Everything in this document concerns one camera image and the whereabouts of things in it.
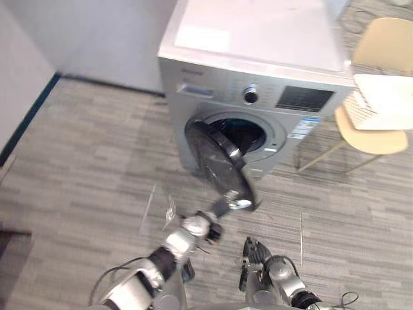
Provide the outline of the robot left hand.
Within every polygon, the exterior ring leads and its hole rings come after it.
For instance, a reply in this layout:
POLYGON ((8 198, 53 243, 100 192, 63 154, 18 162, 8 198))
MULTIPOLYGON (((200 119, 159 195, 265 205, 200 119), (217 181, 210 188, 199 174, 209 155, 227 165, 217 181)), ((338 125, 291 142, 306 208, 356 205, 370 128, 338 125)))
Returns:
POLYGON ((217 223, 218 219, 231 211, 247 210, 253 206, 252 198, 245 198, 236 192, 227 192, 220 200, 216 201, 207 212, 208 221, 217 223))

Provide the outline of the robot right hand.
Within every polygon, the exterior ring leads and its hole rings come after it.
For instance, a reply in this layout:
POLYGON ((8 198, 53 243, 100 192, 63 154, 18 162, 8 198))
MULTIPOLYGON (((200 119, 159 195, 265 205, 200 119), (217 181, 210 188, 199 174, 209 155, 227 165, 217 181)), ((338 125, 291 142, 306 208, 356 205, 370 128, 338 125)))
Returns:
POLYGON ((267 265, 272 254, 269 249, 255 238, 247 237, 243 248, 243 265, 261 264, 267 265))

